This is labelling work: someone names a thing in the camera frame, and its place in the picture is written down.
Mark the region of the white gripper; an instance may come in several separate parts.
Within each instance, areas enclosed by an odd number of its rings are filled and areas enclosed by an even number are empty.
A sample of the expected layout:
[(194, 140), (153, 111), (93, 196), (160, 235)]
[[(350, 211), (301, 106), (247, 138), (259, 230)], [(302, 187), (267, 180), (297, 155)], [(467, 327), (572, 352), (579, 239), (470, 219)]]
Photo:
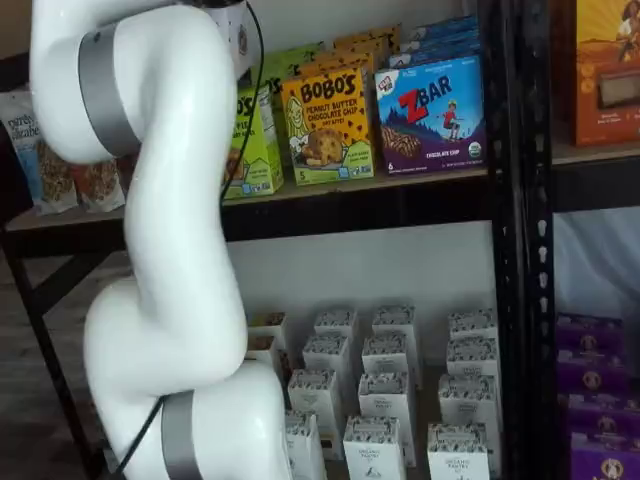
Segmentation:
[(212, 9), (223, 38), (227, 41), (236, 78), (241, 78), (253, 65), (253, 47), (249, 38), (250, 13), (246, 2), (235, 2)]

